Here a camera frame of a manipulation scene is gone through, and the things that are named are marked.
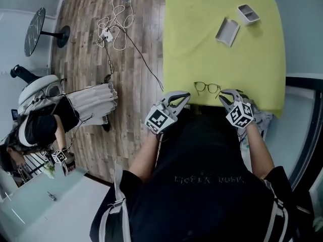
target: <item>black t-shirt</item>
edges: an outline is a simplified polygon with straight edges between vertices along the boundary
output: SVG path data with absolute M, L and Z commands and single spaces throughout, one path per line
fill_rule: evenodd
M 276 167 L 266 179 L 293 220 L 295 206 L 283 168 Z M 201 115 L 173 126 L 163 138 L 151 179 L 142 183 L 124 171 L 120 188 L 127 198 L 133 242 L 262 241 L 274 200 L 245 167 L 237 134 L 222 116 Z M 110 188 L 92 223 L 93 242 L 114 201 Z M 290 221 L 284 241 L 293 230 Z
M 68 98 L 64 96 L 59 101 L 53 114 L 51 114 L 54 106 L 51 105 L 43 110 L 30 113 L 25 129 L 26 140 L 29 144 L 38 143 L 47 146 L 56 140 L 57 123 L 54 115 L 58 115 L 61 118 L 65 132 L 68 132 L 78 124 L 78 112 L 75 112 L 76 116 Z

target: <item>white cable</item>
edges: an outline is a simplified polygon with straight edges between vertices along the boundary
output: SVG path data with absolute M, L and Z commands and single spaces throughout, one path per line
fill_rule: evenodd
M 130 0 L 130 8 L 131 8 L 131 14 L 130 15 L 128 15 L 126 18 L 125 18 L 125 20 L 124 20 L 124 22 L 123 22 L 123 24 L 121 24 L 120 23 L 120 21 L 118 20 L 118 15 L 119 14 L 121 14 L 126 8 L 124 7 L 124 6 L 116 6 L 115 7 L 115 5 L 114 5 L 114 3 L 113 3 L 113 0 L 112 0 L 112 7 L 113 7 L 113 10 L 112 10 L 112 13 L 113 13 L 113 18 L 112 19 L 110 19 L 109 17 L 104 17 L 104 18 L 102 18 L 101 20 L 99 20 L 98 22 L 97 22 L 97 27 L 98 27 L 98 29 L 97 29 L 97 32 L 98 32 L 98 39 L 97 39 L 97 41 L 96 41 L 96 44 L 99 46 L 99 47 L 104 47 L 104 38 L 103 38 L 103 33 L 104 33 L 104 31 L 105 31 L 105 29 L 107 28 L 108 30 L 110 30 L 110 29 L 112 29 L 112 28 L 117 28 L 118 29 L 118 32 L 117 32 L 117 35 L 116 35 L 116 37 L 115 37 L 115 39 L 114 39 L 114 41 L 113 41 L 113 48 L 115 49 L 115 50 L 117 50 L 117 51 L 122 51 L 122 50 L 125 50 L 126 49 L 126 47 L 127 47 L 127 35 L 126 35 L 126 33 L 124 33 L 125 34 L 125 46 L 123 47 L 123 48 L 121 48 L 121 49 L 119 49 L 119 48 L 116 48 L 115 47 L 115 42 L 116 42 L 116 39 L 118 38 L 118 36 L 119 36 L 119 33 L 120 33 L 120 28 L 122 28 L 125 32 L 126 32 L 126 29 L 129 29 L 131 26 L 132 26 L 132 24 L 133 24 L 133 22 L 134 22 L 134 20 L 135 20 L 135 17 L 134 17 L 134 15 L 133 15 L 133 8 L 132 8 L 132 2 L 131 2 L 131 0 Z M 120 11 L 120 12 L 118 12 L 118 13 L 116 13 L 116 8 L 118 8 L 118 7 L 121 7 L 122 8 L 122 10 Z M 131 17 L 131 22 L 128 24 L 128 25 L 126 25 L 126 22 L 127 22 L 127 20 L 128 20 L 128 18 L 129 17 Z

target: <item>table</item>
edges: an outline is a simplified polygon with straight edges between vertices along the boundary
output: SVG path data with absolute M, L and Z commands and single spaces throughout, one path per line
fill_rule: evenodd
M 256 11 L 258 23 L 243 25 L 242 4 Z M 240 24 L 232 47 L 215 39 L 224 17 Z M 165 92 L 188 91 L 191 104 L 222 106 L 214 94 L 194 88 L 194 82 L 214 83 L 242 90 L 259 109 L 280 115 L 286 63 L 275 0 L 166 0 L 163 46 Z
M 45 20 L 45 15 L 46 15 L 46 10 L 44 7 L 40 8 L 34 17 L 32 18 L 26 38 L 25 38 L 25 55 L 31 56 L 32 53 L 34 52 L 36 45 L 38 43 L 40 35 L 49 35 L 57 38 L 57 45 L 59 48 L 64 47 L 70 37 L 71 34 L 71 29 L 69 26 L 64 26 L 59 33 L 50 33 L 50 32 L 45 32 L 42 31 L 42 27 L 44 25 L 44 20 Z

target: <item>black table leg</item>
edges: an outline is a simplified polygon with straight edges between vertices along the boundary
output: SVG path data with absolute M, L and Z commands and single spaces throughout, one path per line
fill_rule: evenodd
M 57 38 L 57 46 L 59 48 L 64 47 L 71 35 L 71 28 L 69 26 L 64 26 L 59 33 L 50 33 L 46 31 L 41 31 L 40 34 L 42 35 L 48 35 Z

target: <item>eyeglasses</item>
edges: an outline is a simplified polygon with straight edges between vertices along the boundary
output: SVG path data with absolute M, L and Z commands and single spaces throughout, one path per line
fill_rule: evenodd
M 219 95 L 220 91 L 221 91 L 221 87 L 217 84 L 214 83 L 210 83 L 210 84 L 205 84 L 203 82 L 194 82 L 194 87 L 197 91 L 198 96 L 200 95 L 199 92 L 202 92 L 205 90 L 205 88 L 207 87 L 207 90 L 209 91 L 209 93 L 218 93 L 216 95 L 216 97 Z

